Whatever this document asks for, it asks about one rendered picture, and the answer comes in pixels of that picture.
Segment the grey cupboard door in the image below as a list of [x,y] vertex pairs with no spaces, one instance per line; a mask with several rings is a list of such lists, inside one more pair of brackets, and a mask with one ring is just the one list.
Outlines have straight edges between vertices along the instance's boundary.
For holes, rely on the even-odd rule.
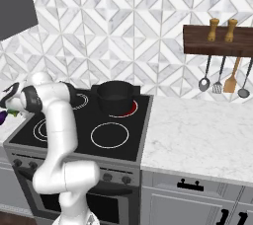
[[233,213],[233,216],[230,220],[230,225],[237,225],[240,217],[240,212],[246,212],[248,214],[248,217],[244,223],[244,225],[253,225],[253,204],[248,203],[242,203],[239,202],[235,208],[235,211]]
[[221,210],[230,214],[233,206],[234,201],[142,187],[140,225],[216,225]]

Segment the grey metal slotted turner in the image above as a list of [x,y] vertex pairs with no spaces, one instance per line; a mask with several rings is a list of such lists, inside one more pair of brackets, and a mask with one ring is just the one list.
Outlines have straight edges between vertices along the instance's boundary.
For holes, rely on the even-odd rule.
[[[220,74],[220,75],[222,74],[222,71],[223,71],[225,59],[226,59],[226,57],[224,56],[224,57],[222,58],[222,61],[221,61],[221,65],[220,65],[220,69],[219,69],[219,74]],[[219,79],[212,85],[212,90],[211,90],[211,91],[212,91],[214,94],[220,94],[220,93],[221,93],[222,84],[220,83],[220,80],[219,80]]]

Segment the grey metal ladle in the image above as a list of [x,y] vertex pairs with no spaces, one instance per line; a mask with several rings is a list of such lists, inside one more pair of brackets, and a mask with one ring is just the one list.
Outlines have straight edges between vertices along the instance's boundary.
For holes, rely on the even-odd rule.
[[[247,69],[247,73],[245,76],[246,79],[248,78],[248,76],[250,74],[252,66],[253,66],[253,58],[250,60],[250,63],[249,63],[248,69]],[[250,92],[245,88],[244,85],[237,92],[238,96],[242,99],[246,99],[250,95]]]

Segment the grey stove with black hob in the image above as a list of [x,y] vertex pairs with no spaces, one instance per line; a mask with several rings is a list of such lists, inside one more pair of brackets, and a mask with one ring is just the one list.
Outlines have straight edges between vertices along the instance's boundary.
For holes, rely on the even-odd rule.
[[[140,172],[145,134],[150,117],[152,98],[139,95],[133,99],[129,112],[114,116],[99,109],[97,98],[88,90],[79,89],[73,104],[78,133],[78,147],[67,162],[92,160],[100,168]],[[46,155],[46,130],[43,114],[26,119],[4,142],[4,149],[13,169],[14,160],[21,167],[38,167]]]

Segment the wooden spatula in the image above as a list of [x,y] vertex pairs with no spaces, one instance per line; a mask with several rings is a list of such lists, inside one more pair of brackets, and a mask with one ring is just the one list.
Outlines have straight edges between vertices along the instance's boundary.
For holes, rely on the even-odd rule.
[[236,87],[235,73],[237,71],[239,62],[240,62],[240,58],[237,57],[233,66],[232,73],[230,77],[224,83],[224,87],[223,87],[224,93],[233,93],[235,91],[235,87]]

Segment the wooden pepper grinder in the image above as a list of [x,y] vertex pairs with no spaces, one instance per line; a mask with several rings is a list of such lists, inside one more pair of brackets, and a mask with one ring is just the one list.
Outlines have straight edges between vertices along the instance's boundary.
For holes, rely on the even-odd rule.
[[228,21],[227,33],[225,35],[225,42],[233,42],[233,32],[237,25],[237,21],[235,19],[230,19]]
[[210,32],[208,34],[208,41],[215,41],[215,31],[218,23],[219,19],[217,18],[210,19]]

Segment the grey range hood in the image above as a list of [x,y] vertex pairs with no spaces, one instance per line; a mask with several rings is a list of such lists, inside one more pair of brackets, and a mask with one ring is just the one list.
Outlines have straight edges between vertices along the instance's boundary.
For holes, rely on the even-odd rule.
[[34,0],[0,0],[0,41],[37,24]]

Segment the grey metal spoon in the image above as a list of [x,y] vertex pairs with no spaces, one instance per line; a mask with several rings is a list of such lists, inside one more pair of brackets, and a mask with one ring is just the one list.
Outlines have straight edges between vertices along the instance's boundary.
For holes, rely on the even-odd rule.
[[199,81],[199,89],[202,92],[205,92],[209,88],[211,83],[210,79],[208,78],[210,64],[211,64],[211,56],[208,57],[205,76]]

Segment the dark wooden wall shelf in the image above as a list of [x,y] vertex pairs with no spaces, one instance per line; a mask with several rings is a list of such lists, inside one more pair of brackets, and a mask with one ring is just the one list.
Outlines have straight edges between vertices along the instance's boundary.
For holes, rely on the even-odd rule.
[[217,27],[215,41],[208,41],[209,26],[185,25],[185,54],[253,57],[253,28],[236,27],[233,42],[225,42],[227,27]]

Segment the grey drawer front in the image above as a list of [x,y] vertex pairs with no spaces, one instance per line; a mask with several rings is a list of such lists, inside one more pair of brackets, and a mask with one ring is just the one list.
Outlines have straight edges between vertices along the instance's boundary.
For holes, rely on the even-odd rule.
[[[200,185],[204,187],[204,191],[178,188],[177,183],[180,182],[181,179],[185,179],[185,182],[188,184],[193,184],[195,181],[199,181]],[[224,200],[238,200],[242,203],[253,204],[253,187],[237,186],[229,183],[207,181],[148,171],[142,172],[142,185],[144,187],[173,190],[176,192],[209,196]]]

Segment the black cooking pot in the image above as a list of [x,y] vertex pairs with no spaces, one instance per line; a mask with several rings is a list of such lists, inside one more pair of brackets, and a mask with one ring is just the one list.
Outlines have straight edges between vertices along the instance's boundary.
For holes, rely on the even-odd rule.
[[93,85],[91,93],[97,97],[103,113],[118,116],[131,110],[133,98],[140,95],[140,87],[125,81],[108,81]]

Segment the black oven door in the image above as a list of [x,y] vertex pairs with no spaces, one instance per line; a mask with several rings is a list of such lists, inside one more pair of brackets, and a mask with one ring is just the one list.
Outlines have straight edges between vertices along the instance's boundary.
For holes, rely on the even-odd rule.
[[[14,171],[38,225],[51,225],[60,214],[59,194],[36,193],[32,184],[35,171],[31,168],[15,167]],[[86,198],[101,225],[138,225],[140,172],[106,168],[100,168],[100,172],[98,184],[87,192]],[[113,176],[110,182],[103,180],[105,173]],[[131,178],[128,185],[122,182],[123,176]]]

